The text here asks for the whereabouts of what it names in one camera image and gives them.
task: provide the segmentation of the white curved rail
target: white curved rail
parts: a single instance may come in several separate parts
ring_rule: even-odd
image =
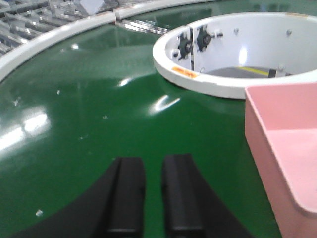
[[[138,3],[132,6],[121,7],[115,9],[115,13],[118,20],[125,19],[130,16],[142,14],[145,12],[165,9],[174,6],[182,6],[187,4],[195,4],[208,1],[219,1],[219,0],[158,0],[152,2]]]
[[[0,58],[0,82],[14,69],[44,49],[81,32],[115,21],[113,12],[105,12],[71,22],[30,40]]]

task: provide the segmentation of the pink tray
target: pink tray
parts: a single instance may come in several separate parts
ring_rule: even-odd
[[[317,238],[317,83],[246,89],[245,135],[284,238]]]

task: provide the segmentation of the green conveyor belt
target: green conveyor belt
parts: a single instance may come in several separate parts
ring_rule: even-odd
[[[261,1],[196,4],[133,19],[175,28],[210,16],[210,9],[212,15],[264,9],[256,2]],[[293,11],[290,2],[283,4],[284,11],[287,4]],[[306,9],[313,14],[316,8]],[[244,136],[245,102],[166,81],[153,65],[157,39],[102,26],[50,47],[1,83],[0,141],[6,138],[7,144],[0,144],[0,237],[70,203],[115,157],[140,156],[147,175],[144,237],[162,238],[162,160],[187,152],[252,234],[280,237]],[[32,119],[40,123],[33,134]]]

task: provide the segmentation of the yellow stripe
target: yellow stripe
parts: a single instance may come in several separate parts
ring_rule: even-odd
[[[255,68],[248,68],[248,67],[238,67],[238,69],[244,70],[244,71],[248,71],[248,72],[252,72],[252,73],[256,73],[256,74],[260,74],[260,75],[264,75],[268,77],[268,72],[262,71],[262,70],[258,70]]]

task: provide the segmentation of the orange label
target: orange label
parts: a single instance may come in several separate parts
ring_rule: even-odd
[[[299,14],[299,13],[292,13],[292,12],[288,12],[286,13],[286,15],[289,15],[289,16],[297,16],[297,17],[308,17],[308,15],[304,15],[304,14]]]
[[[192,71],[190,70],[186,70],[186,69],[183,69],[183,68],[179,68],[179,67],[173,67],[172,70],[178,72],[178,73],[181,73],[187,77],[190,77],[190,78],[196,78],[197,77],[197,74],[193,73]]]

